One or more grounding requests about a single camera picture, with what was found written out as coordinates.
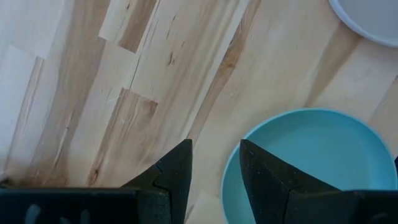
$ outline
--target plate rim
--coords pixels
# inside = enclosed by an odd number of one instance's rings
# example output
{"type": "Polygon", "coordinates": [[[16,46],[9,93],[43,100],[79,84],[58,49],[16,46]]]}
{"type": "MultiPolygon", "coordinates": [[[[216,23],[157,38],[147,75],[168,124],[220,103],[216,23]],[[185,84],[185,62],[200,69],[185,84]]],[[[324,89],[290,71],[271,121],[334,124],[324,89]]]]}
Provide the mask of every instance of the plate rim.
{"type": "MultiPolygon", "coordinates": [[[[298,112],[303,112],[303,111],[322,111],[322,112],[331,112],[334,114],[338,114],[340,116],[345,116],[347,118],[352,119],[353,121],[356,121],[359,124],[362,124],[365,128],[367,128],[368,130],[370,130],[370,132],[372,132],[382,143],[382,145],[384,146],[384,149],[387,151],[389,157],[391,158],[391,165],[393,167],[395,167],[395,163],[394,163],[394,157],[391,154],[391,150],[389,149],[388,145],[384,142],[383,138],[380,136],[379,133],[377,133],[372,127],[370,127],[368,124],[366,124],[364,121],[361,121],[358,118],[355,118],[354,116],[351,116],[347,113],[344,113],[342,111],[338,111],[338,110],[333,110],[333,109],[328,109],[328,108],[298,108],[296,110],[288,110],[282,113],[278,113],[274,116],[271,116],[270,118],[265,119],[264,121],[262,121],[261,123],[257,124],[255,127],[251,128],[243,137],[243,139],[247,139],[253,132],[257,131],[259,128],[261,128],[262,126],[264,126],[265,124],[278,119],[280,117],[286,116],[288,114],[292,114],[292,113],[298,113],[298,112]]],[[[229,167],[229,164],[231,163],[232,157],[236,154],[236,152],[239,149],[239,143],[237,143],[237,145],[235,146],[235,148],[233,149],[233,151],[231,152],[231,154],[228,157],[228,160],[225,164],[224,167],[224,171],[223,171],[223,176],[221,178],[221,190],[220,190],[220,202],[221,202],[221,207],[223,208],[223,215],[224,215],[224,221],[225,223],[229,223],[227,217],[226,217],[226,213],[225,213],[225,208],[224,208],[224,180],[225,180],[225,175],[226,175],[226,171],[229,167]]],[[[395,188],[398,189],[398,174],[397,174],[397,170],[393,169],[393,173],[394,175],[394,179],[395,179],[395,188]]]]}
{"type": "Polygon", "coordinates": [[[343,21],[350,29],[355,31],[357,34],[381,45],[395,48],[398,47],[398,39],[396,39],[395,41],[394,39],[386,39],[364,30],[360,25],[352,20],[352,18],[350,18],[347,12],[340,5],[339,0],[329,0],[329,4],[335,14],[340,18],[340,20],[343,21]]]}

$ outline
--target wood plank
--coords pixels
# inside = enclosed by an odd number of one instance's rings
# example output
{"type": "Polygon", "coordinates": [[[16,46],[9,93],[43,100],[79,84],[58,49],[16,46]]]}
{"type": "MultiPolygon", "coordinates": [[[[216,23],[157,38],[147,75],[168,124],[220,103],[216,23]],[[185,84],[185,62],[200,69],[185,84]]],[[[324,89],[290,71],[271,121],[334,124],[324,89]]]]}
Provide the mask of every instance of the wood plank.
{"type": "Polygon", "coordinates": [[[94,82],[105,40],[98,37],[109,0],[75,1],[53,104],[29,172],[32,185],[67,184],[67,155],[94,82]]]}
{"type": "Polygon", "coordinates": [[[340,22],[312,74],[311,87],[302,87],[302,89],[310,90],[304,106],[311,106],[314,103],[316,98],[330,84],[341,66],[347,62],[361,39],[361,36],[340,22]]]}
{"type": "Polygon", "coordinates": [[[68,155],[68,185],[86,186],[121,88],[129,88],[137,55],[107,42],[68,155]]]}
{"type": "Polygon", "coordinates": [[[49,57],[31,78],[25,103],[18,120],[12,147],[7,157],[7,175],[17,184],[23,184],[30,163],[39,144],[57,89],[58,74],[67,32],[73,10],[73,1],[64,5],[49,57]]]}
{"type": "Polygon", "coordinates": [[[220,199],[206,193],[201,193],[185,223],[224,223],[223,208],[221,207],[220,199]]]}
{"type": "Polygon", "coordinates": [[[144,46],[131,87],[159,103],[151,132],[153,148],[148,149],[152,162],[187,137],[248,2],[181,4],[184,10],[170,15],[163,11],[170,5],[160,2],[153,38],[144,46]]]}
{"type": "Polygon", "coordinates": [[[363,39],[312,106],[368,122],[397,76],[398,50],[363,39]]]}
{"type": "Polygon", "coordinates": [[[12,25],[12,44],[46,59],[54,41],[65,0],[13,0],[20,1],[12,25]]]}
{"type": "Polygon", "coordinates": [[[88,176],[89,186],[119,187],[133,179],[145,159],[147,135],[157,103],[122,89],[99,152],[88,176]]]}
{"type": "Polygon", "coordinates": [[[0,166],[3,170],[35,61],[35,56],[10,45],[0,67],[0,166]]]}
{"type": "Polygon", "coordinates": [[[398,79],[390,86],[384,99],[371,117],[370,125],[389,146],[391,154],[398,156],[398,79]]]}
{"type": "Polygon", "coordinates": [[[99,36],[136,53],[157,0],[112,0],[99,36]]]}
{"type": "Polygon", "coordinates": [[[216,97],[225,86],[241,57],[249,30],[254,19],[254,15],[256,15],[259,4],[260,0],[251,0],[249,2],[248,8],[246,9],[243,18],[235,31],[234,37],[229,43],[228,50],[224,55],[223,61],[217,69],[217,73],[210,85],[208,92],[206,93],[205,99],[203,99],[203,103],[200,106],[192,127],[190,128],[188,138],[192,139],[193,142],[197,141],[200,131],[205,124],[214,102],[216,101],[216,97]]]}

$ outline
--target wooden floor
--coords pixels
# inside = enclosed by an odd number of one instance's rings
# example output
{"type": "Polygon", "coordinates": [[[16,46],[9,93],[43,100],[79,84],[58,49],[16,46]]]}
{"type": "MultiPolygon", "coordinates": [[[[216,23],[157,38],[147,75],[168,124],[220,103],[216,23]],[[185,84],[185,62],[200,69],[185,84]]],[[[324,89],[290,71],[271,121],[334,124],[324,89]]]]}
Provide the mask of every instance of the wooden floor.
{"type": "Polygon", "coordinates": [[[230,152],[277,113],[342,110],[398,155],[397,74],[327,0],[0,0],[0,166],[116,187],[192,138],[187,222],[222,222],[230,152]]]}

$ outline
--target black plastic claw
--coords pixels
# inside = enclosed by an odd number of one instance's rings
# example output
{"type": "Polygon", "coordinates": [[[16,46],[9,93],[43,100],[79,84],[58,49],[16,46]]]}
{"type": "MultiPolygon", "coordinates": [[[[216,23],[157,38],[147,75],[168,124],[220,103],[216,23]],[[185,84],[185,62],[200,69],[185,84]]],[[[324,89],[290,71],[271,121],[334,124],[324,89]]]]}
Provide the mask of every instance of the black plastic claw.
{"type": "Polygon", "coordinates": [[[397,169],[397,173],[398,173],[398,157],[396,157],[396,159],[394,160],[394,163],[396,165],[396,169],[397,169]]]}
{"type": "Polygon", "coordinates": [[[396,191],[340,191],[248,140],[239,150],[256,223],[398,223],[396,191]]]}
{"type": "Polygon", "coordinates": [[[172,223],[183,223],[191,177],[192,140],[186,139],[153,166],[122,187],[167,191],[172,209],[172,223]]]}
{"type": "Polygon", "coordinates": [[[0,223],[183,224],[192,141],[116,189],[1,189],[0,223]]]}

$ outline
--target blue plate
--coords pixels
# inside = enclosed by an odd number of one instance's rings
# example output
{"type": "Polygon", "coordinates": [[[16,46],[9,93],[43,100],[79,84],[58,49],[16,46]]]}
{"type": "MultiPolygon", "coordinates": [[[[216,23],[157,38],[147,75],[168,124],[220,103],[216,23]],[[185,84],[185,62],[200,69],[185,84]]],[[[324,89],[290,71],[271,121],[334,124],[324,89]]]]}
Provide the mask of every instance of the blue plate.
{"type": "MultiPolygon", "coordinates": [[[[363,122],[338,111],[288,111],[259,124],[244,138],[338,189],[397,189],[397,171],[382,139],[363,122]]],[[[236,146],[224,170],[224,215],[229,224],[255,223],[238,150],[236,146]]]]}

